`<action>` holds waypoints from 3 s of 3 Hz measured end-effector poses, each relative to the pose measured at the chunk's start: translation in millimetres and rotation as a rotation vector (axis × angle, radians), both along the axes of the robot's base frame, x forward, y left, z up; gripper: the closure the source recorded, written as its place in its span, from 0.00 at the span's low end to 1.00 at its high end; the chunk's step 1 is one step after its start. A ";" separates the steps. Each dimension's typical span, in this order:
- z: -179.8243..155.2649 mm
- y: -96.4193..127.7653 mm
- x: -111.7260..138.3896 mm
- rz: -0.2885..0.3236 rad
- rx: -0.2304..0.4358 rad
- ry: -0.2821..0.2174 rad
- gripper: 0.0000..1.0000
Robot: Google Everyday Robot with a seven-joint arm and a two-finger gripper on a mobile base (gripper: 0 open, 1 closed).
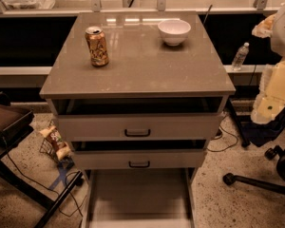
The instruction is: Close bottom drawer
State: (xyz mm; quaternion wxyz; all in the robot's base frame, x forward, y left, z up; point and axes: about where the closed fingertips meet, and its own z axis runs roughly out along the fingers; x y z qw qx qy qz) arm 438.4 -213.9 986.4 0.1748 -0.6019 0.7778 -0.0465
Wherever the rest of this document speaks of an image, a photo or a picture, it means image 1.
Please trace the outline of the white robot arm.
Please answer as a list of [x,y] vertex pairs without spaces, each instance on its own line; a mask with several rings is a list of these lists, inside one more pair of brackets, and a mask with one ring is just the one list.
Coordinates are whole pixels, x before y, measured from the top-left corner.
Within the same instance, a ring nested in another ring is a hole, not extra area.
[[262,70],[259,93],[256,96],[251,120],[256,124],[268,124],[285,108],[285,3],[277,13],[256,25],[252,34],[270,38],[271,50],[282,57],[274,66]]

